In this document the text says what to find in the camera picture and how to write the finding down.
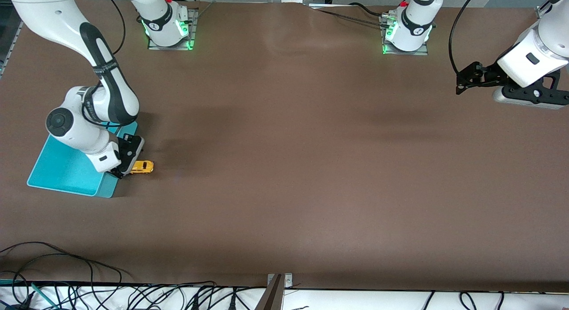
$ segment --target brown table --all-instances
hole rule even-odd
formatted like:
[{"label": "brown table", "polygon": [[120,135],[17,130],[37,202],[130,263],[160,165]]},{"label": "brown table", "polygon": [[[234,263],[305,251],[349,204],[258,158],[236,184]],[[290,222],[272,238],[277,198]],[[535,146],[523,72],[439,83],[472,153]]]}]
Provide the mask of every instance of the brown table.
[{"label": "brown table", "polygon": [[[78,4],[116,47],[112,5]],[[409,57],[382,55],[373,26],[301,4],[214,4],[195,50],[148,51],[134,7],[119,4],[117,59],[155,172],[120,181],[112,199],[26,185],[45,116],[96,77],[25,28],[0,81],[2,246],[48,241],[130,282],[258,285],[292,272],[304,287],[566,290],[569,112],[501,105],[492,89],[457,97],[457,9],[437,16],[429,56]],[[527,9],[467,10],[458,66],[492,63],[532,22]],[[59,261],[28,276],[88,280]]]}]

